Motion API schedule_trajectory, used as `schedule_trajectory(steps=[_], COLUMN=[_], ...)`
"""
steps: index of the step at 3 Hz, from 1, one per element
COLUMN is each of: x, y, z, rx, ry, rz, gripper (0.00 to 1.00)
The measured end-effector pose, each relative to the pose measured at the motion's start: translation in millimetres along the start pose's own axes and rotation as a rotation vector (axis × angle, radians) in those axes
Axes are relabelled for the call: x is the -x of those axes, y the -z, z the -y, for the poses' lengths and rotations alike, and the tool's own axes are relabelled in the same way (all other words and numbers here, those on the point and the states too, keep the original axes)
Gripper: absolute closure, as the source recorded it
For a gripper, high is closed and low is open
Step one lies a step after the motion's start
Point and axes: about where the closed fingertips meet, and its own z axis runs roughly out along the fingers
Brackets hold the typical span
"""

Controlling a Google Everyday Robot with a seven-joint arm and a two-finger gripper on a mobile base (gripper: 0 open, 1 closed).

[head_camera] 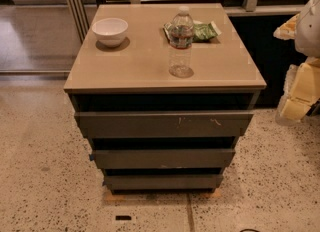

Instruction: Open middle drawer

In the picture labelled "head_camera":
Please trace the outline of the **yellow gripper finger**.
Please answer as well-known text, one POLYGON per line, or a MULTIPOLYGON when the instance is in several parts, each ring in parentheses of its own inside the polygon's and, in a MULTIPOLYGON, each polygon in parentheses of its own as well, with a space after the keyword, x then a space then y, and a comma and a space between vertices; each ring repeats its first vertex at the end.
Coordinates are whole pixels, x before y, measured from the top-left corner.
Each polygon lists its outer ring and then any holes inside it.
POLYGON ((290 40, 295 38, 296 23, 299 15, 296 14, 279 26, 273 33, 273 36, 281 40, 290 40))
POLYGON ((299 66, 290 65, 279 102, 279 116, 300 121, 320 99, 320 59, 308 57, 299 66))

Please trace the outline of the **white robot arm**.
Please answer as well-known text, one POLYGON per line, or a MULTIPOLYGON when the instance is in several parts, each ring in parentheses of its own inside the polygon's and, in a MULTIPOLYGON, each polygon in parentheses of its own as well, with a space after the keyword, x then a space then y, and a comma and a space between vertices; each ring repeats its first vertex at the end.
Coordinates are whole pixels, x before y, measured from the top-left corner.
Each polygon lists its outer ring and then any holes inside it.
POLYGON ((300 122, 320 99, 320 0, 309 0, 302 10, 278 27, 273 36, 294 41, 307 59, 290 65, 280 98, 276 121, 282 125, 300 122))

